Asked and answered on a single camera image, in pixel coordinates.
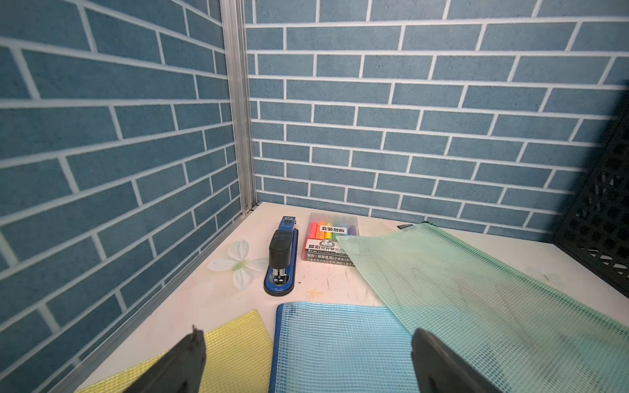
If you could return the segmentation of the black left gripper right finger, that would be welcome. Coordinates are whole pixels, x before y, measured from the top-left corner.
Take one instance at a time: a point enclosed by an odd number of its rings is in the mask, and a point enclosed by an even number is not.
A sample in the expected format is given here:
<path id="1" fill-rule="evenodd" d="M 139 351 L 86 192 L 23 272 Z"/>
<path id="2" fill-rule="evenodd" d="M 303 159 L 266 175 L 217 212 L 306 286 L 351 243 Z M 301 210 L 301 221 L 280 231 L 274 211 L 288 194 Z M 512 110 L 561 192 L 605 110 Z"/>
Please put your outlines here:
<path id="1" fill-rule="evenodd" d="M 411 359 L 422 393 L 500 392 L 431 332 L 418 328 L 411 345 Z"/>

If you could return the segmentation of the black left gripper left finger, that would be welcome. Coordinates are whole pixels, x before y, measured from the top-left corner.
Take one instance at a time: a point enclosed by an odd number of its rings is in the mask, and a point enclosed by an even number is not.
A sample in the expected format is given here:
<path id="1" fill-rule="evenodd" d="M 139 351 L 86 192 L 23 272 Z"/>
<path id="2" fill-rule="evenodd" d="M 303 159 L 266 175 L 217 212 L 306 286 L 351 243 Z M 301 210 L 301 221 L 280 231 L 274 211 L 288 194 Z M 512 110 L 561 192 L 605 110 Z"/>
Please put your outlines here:
<path id="1" fill-rule="evenodd" d="M 206 365 L 203 330 L 193 331 L 152 365 L 124 393 L 198 392 Z"/>

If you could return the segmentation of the green mesh document bag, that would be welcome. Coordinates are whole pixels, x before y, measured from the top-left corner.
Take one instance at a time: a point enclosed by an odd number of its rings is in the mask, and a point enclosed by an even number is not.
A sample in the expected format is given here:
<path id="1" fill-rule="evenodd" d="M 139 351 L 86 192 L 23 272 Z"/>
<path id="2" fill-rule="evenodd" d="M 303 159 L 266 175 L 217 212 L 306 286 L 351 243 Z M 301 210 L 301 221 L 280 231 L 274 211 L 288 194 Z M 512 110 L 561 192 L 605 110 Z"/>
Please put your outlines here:
<path id="1" fill-rule="evenodd" d="M 408 330 L 431 332 L 502 391 L 627 391 L 625 325 L 438 227 L 340 244 Z"/>

